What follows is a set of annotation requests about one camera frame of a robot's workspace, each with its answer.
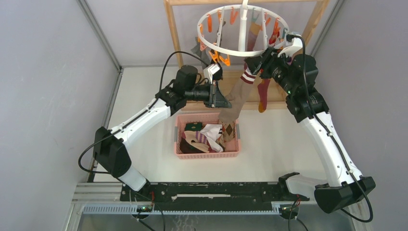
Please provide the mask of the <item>beige orange green argyle sock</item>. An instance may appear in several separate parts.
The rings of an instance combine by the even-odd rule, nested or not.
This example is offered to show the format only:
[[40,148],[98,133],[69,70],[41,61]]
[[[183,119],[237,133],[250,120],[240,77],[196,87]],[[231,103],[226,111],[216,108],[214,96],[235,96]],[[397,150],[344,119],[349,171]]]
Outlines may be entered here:
[[236,122],[221,122],[224,143],[233,141],[236,138]]

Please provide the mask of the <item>green yellow dotted sock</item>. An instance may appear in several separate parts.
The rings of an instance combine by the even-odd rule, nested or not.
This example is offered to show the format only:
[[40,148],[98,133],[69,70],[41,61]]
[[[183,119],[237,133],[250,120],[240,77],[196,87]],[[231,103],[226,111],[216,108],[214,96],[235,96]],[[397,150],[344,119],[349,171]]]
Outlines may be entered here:
[[203,129],[202,122],[192,122],[185,125],[185,131],[200,131]]

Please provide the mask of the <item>white black striped sock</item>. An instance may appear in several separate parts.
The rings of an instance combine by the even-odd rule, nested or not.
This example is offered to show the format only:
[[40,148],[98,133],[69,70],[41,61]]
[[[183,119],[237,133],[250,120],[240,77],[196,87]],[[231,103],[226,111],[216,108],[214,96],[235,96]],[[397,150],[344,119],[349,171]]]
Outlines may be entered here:
[[224,152],[224,147],[217,143],[217,140],[222,137],[222,125],[221,124],[206,124],[200,133],[206,137],[207,143],[210,148],[217,152]]

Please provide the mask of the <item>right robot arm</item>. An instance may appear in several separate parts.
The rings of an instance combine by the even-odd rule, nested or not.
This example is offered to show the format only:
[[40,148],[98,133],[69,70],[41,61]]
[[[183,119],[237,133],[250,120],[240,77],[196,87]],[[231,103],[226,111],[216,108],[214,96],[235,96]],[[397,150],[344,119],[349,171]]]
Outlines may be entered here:
[[319,73],[315,58],[299,54],[289,59],[268,48],[244,61],[252,74],[274,80],[286,92],[287,108],[311,138],[326,174],[326,182],[297,172],[284,175],[278,187],[280,198],[291,200],[301,195],[317,202],[328,214],[365,199],[375,188],[375,181],[363,176],[335,130],[329,107],[315,88]]

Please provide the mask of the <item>beige purple striped sock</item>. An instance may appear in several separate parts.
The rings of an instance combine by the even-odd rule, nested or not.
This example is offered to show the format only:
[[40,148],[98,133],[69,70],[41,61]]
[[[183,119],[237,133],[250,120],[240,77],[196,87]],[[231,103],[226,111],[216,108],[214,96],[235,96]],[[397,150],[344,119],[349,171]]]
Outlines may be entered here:
[[199,149],[201,153],[209,153],[211,151],[210,146],[207,144],[206,137],[199,131],[184,131],[181,134],[181,138],[185,139],[189,144]]

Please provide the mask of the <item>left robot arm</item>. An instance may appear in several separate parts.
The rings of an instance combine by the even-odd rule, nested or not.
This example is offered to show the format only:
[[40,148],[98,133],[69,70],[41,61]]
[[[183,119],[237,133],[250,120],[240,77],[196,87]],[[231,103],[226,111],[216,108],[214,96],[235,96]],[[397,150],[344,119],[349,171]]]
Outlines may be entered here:
[[218,86],[223,77],[220,64],[206,67],[200,81],[196,80],[198,74],[194,66],[184,65],[144,109],[111,129],[101,127],[96,131],[94,159],[109,175],[130,187],[132,195],[140,201],[146,200],[151,191],[149,181],[132,166],[128,149],[133,142],[185,107],[187,101],[203,102],[207,108],[232,107]]

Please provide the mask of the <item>taupe sock red-white cuff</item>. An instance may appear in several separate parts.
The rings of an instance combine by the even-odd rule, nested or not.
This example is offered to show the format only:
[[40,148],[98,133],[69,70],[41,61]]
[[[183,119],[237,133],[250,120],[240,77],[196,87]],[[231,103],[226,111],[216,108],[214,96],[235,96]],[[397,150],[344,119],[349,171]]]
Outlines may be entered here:
[[255,79],[256,75],[251,73],[247,63],[245,63],[244,72],[235,82],[230,93],[226,96],[226,99],[231,103],[231,108],[224,108],[220,111],[218,117],[220,123],[230,124],[239,117],[240,112],[253,88]]

